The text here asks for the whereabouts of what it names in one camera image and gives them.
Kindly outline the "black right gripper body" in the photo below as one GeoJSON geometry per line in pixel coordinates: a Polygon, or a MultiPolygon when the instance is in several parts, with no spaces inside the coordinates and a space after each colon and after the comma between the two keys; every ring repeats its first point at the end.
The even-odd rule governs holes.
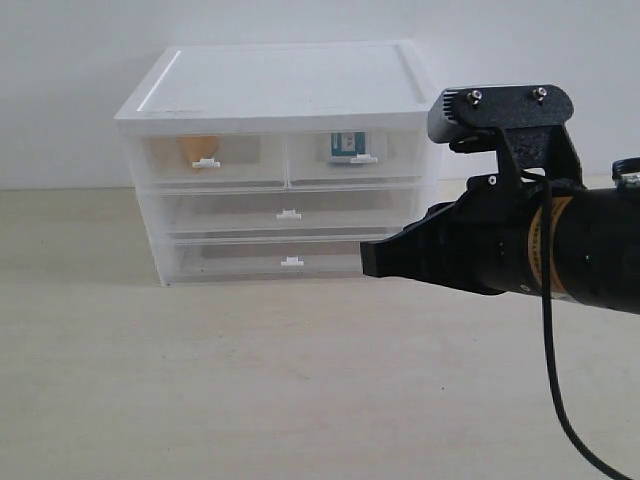
{"type": "Polygon", "coordinates": [[[455,201],[438,204],[405,228],[399,264],[421,282],[467,292],[536,295],[527,235],[539,206],[541,186],[521,180],[517,188],[474,176],[455,201]]]}

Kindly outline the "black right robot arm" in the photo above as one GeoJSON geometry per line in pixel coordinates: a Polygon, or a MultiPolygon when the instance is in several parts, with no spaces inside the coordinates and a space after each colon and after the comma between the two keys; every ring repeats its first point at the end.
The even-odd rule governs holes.
{"type": "MultiPolygon", "coordinates": [[[[551,293],[559,300],[639,311],[639,161],[612,166],[614,187],[551,182],[551,293]]],[[[360,245],[364,275],[470,293],[542,293],[543,188],[508,190],[497,174],[468,179],[399,233],[360,245]]]]}

